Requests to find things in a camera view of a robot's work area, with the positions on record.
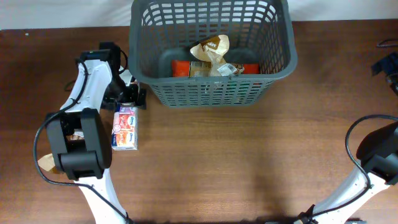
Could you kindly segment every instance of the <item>basket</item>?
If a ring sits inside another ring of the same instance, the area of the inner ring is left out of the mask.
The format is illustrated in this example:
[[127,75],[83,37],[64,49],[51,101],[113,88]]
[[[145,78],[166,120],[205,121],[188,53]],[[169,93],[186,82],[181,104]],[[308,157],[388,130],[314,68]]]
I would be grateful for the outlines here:
[[[197,61],[190,47],[220,34],[228,63],[258,63],[261,74],[172,77],[172,60]],[[297,65],[286,0],[135,0],[129,41],[132,75],[174,108],[251,105]]]

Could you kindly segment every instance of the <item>snack package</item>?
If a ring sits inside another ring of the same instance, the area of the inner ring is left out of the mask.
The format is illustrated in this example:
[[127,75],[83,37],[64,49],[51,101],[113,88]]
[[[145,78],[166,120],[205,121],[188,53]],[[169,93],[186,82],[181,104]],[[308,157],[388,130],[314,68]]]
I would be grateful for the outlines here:
[[216,37],[212,37],[208,40],[201,42],[200,44],[191,48],[191,54],[197,59],[204,62],[211,62],[211,68],[208,76],[217,77],[217,76],[227,76],[232,75],[233,72],[229,72],[227,75],[222,72],[226,72],[227,70],[219,68],[226,64],[224,59],[224,55],[229,50],[229,39],[227,35],[219,35]]
[[37,161],[39,164],[40,168],[47,172],[51,172],[53,174],[60,174],[61,172],[57,170],[55,167],[54,163],[54,158],[52,154],[48,154],[46,156],[43,156],[41,159]]
[[[211,62],[186,62],[173,60],[173,77],[208,77],[211,71]],[[259,64],[226,63],[218,68],[221,76],[238,74],[260,74]]]
[[112,129],[111,145],[114,150],[138,150],[137,113],[136,107],[118,105]]

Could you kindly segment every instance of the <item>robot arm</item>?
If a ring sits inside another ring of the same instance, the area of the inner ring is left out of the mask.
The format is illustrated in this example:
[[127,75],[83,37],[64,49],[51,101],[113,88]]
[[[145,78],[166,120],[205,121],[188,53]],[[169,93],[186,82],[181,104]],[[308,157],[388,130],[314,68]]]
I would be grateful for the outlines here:
[[[328,212],[315,217],[318,224],[344,224],[346,221],[359,210],[368,200],[377,193],[386,190],[390,185],[386,185],[386,181],[372,173],[369,173],[372,189],[367,191],[362,197],[355,202],[333,212]],[[331,208],[336,208],[352,198],[359,195],[366,187],[366,178],[362,172],[355,167],[352,173],[344,180],[344,182],[324,201],[320,202],[313,209],[314,213],[322,212]]]
[[[55,165],[77,184],[92,186],[125,217],[125,209],[114,191],[109,167],[112,149],[100,118],[100,109],[119,103],[143,102],[136,86],[128,86],[119,76],[121,50],[113,43],[100,44],[100,50],[81,55],[78,78],[68,100],[61,110],[72,105],[83,90],[77,104],[47,125]],[[71,140],[69,136],[83,133],[84,139]],[[126,221],[114,208],[86,187],[80,187],[93,212],[96,223],[132,223]]]
[[[345,223],[373,196],[398,183],[398,122],[367,135],[359,145],[356,157],[370,178],[371,188],[358,199],[343,206],[362,194],[368,185],[364,174],[355,167],[348,178],[326,200],[312,207],[306,214],[302,214],[302,218],[295,224]],[[341,208],[323,213],[337,207]]]

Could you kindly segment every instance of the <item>black cable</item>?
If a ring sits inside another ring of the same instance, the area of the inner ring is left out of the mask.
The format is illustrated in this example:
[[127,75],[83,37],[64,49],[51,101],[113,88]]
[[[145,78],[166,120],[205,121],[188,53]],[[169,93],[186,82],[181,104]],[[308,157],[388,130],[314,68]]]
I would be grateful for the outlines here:
[[119,71],[119,74],[122,74],[126,69],[129,68],[129,57],[127,57],[126,53],[123,50],[120,50],[122,54],[124,55],[124,58],[126,59],[126,66],[123,68],[123,70]]
[[368,174],[366,173],[366,171],[361,167],[361,165],[355,160],[354,156],[352,155],[352,153],[351,153],[351,151],[350,151],[350,149],[349,149],[349,137],[350,137],[351,132],[353,131],[353,129],[354,129],[360,122],[365,121],[365,120],[367,120],[367,119],[375,119],[375,118],[389,119],[389,120],[393,120],[393,121],[398,121],[398,117],[389,116],[389,115],[373,114],[373,115],[369,115],[369,116],[364,116],[364,117],[362,117],[362,118],[359,118],[357,121],[355,121],[355,122],[353,123],[353,125],[351,125],[351,127],[349,127],[349,129],[348,129],[348,131],[347,131],[347,134],[346,134],[346,141],[345,141],[345,144],[346,144],[346,151],[347,151],[347,154],[348,154],[349,159],[351,159],[351,161],[352,161],[352,162],[355,164],[355,166],[363,173],[363,175],[364,175],[365,178],[366,178],[366,188],[365,188],[359,195],[357,195],[356,197],[352,198],[350,201],[348,201],[348,202],[346,202],[346,203],[344,203],[344,204],[342,204],[342,205],[340,205],[340,206],[338,206],[338,207],[331,208],[331,209],[328,209],[328,210],[325,210],[325,211],[322,211],[322,212],[318,212],[318,213],[313,214],[313,215],[310,217],[310,220],[314,219],[314,218],[317,217],[317,216],[323,215],[323,214],[325,214],[325,213],[333,212],[333,211],[339,210],[339,209],[341,209],[341,208],[344,208],[345,206],[348,206],[348,205],[352,204],[353,202],[357,201],[357,200],[358,200],[359,198],[361,198],[364,194],[366,194],[366,192],[368,192],[368,190],[372,189],[373,186],[372,186],[371,179],[370,179],[369,175],[368,175]]
[[40,126],[40,128],[37,130],[36,132],[36,136],[35,136],[35,140],[33,143],[33,158],[34,158],[34,162],[35,162],[35,166],[37,169],[37,172],[39,173],[39,175],[41,176],[41,178],[44,179],[44,181],[46,181],[47,183],[50,184],[55,184],[55,185],[61,185],[61,186],[74,186],[74,187],[86,187],[87,189],[90,189],[94,194],[96,194],[102,201],[104,201],[105,203],[107,203],[113,210],[115,210],[120,216],[122,216],[126,223],[128,223],[128,217],[125,216],[121,211],[119,211],[111,202],[109,202],[106,198],[104,198],[100,193],[98,193],[92,186],[87,185],[87,184],[76,184],[76,183],[68,183],[68,182],[56,182],[53,180],[48,179],[43,172],[40,170],[39,167],[39,163],[37,162],[37,142],[39,141],[39,136],[41,134],[41,132],[43,131],[43,129],[51,122],[53,121],[55,118],[58,118],[60,116],[60,114],[66,112],[67,110],[69,110],[70,108],[74,107],[78,101],[80,100],[81,96],[83,95],[83,92],[86,88],[86,84],[87,84],[87,79],[88,79],[88,69],[87,66],[85,65],[84,61],[77,59],[77,62],[82,64],[84,69],[85,69],[85,79],[83,82],[83,86],[81,87],[81,90],[79,92],[79,95],[77,96],[76,99],[73,100],[73,103],[71,103],[69,106],[67,106],[66,108],[54,113],[53,115],[51,115],[51,117],[49,119],[47,119],[46,121],[44,121],[42,123],[42,125]]
[[396,44],[386,44],[388,42],[398,42],[398,39],[383,40],[382,42],[378,43],[376,47],[378,47],[378,48],[398,47],[398,43],[396,43]]

